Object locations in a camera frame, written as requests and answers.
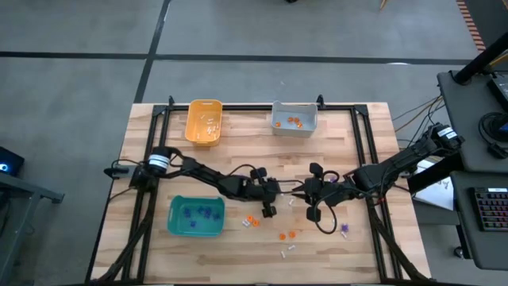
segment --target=orange bin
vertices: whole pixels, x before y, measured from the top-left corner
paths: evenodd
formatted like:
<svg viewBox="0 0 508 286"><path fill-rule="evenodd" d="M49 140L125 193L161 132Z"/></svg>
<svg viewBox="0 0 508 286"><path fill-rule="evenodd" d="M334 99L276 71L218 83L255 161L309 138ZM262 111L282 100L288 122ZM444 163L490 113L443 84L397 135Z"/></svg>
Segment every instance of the orange bin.
<svg viewBox="0 0 508 286"><path fill-rule="evenodd" d="M196 99L189 105L185 138L198 146L215 146L221 137L222 102Z"/></svg>

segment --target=butcher block tabletop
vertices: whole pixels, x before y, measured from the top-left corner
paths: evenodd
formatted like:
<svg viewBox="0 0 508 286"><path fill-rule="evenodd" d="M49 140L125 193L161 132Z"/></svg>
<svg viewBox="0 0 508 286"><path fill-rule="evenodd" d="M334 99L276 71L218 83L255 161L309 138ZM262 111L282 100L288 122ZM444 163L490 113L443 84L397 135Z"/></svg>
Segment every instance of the butcher block tabletop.
<svg viewBox="0 0 508 286"><path fill-rule="evenodd" d="M368 105L379 160L398 152L398 144L386 103ZM143 160L153 104L134 104L121 148L121 159ZM364 152L370 160L364 124L360 120ZM358 168L356 143L348 111L319 111L317 128L310 138L272 135L270 111L227 111L222 114L220 142L215 147L194 147L185 139L186 111L172 111L166 146L180 149L219 172L227 174L241 164L265 167L269 177L278 180L304 180L312 175L309 163L317 162L325 170L345 174ZM155 143L159 142L157 125ZM248 175L249 168L237 174ZM405 180L398 184L406 185ZM129 179L115 180L111 196L125 190ZM289 191L298 183L281 183ZM375 261L371 227L364 200L352 200L334 207L339 230L321 233L306 219L307 204L291 195L279 195L274 202L278 214L263 218L260 202L242 203L225 200L225 225L216 238L190 238L169 234L167 217L171 200L177 195L217 197L218 191L189 177L161 180L144 276L146 284L329 284L376 283L379 274ZM100 234L91 278L98 278L111 266L127 243L136 191L128 191L112 200ZM387 194L395 239L417 269L430 276L417 219L410 194L397 188ZM321 226L333 227L332 215L323 204ZM258 227L245 227L247 216L260 220ZM340 225L347 223L343 237ZM296 233L289 238L290 231ZM280 241L279 235L286 240ZM131 273L137 273L138 243ZM390 255L383 242L383 255L392 276Z"/></svg>

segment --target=gray bin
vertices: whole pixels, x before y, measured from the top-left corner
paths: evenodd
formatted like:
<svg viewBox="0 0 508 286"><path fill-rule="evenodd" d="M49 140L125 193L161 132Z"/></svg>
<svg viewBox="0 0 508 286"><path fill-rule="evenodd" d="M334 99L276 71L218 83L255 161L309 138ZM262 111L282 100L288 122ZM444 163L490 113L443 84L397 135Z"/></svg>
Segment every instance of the gray bin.
<svg viewBox="0 0 508 286"><path fill-rule="evenodd" d="M289 117L299 118L303 124L298 128L296 123L288 122ZM318 125L318 107L315 104L308 106L285 105L274 101L271 108L271 129L274 135L291 137L310 137Z"/></svg>

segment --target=teal bin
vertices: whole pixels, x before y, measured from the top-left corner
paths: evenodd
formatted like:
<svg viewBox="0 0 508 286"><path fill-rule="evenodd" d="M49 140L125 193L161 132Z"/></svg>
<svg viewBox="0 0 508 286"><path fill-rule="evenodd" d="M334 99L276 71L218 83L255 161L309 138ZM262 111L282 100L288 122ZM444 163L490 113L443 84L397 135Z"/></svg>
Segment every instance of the teal bin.
<svg viewBox="0 0 508 286"><path fill-rule="evenodd" d="M224 228L225 204L222 198L196 198L177 195L169 207L167 230L170 234L213 238Z"/></svg>

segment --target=gray floor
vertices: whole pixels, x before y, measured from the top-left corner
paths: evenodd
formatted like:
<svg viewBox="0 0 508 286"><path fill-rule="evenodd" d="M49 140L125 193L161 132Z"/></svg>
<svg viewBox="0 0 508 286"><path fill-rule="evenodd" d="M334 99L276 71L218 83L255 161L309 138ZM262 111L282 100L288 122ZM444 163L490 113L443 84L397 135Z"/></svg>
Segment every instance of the gray floor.
<svg viewBox="0 0 508 286"><path fill-rule="evenodd" d="M147 52L162 0L0 2L0 51ZM470 59L455 0L174 0L158 53ZM0 145L26 158L24 178L66 194L43 203L15 280L82 282L143 60L0 58ZM393 116L438 95L436 74L460 66L156 61L143 102L389 102ZM400 126L411 116L395 122ZM447 122L445 109L434 118ZM398 133L410 139L415 121ZM502 284L504 272L451 257L447 227L421 226L432 274Z"/></svg>

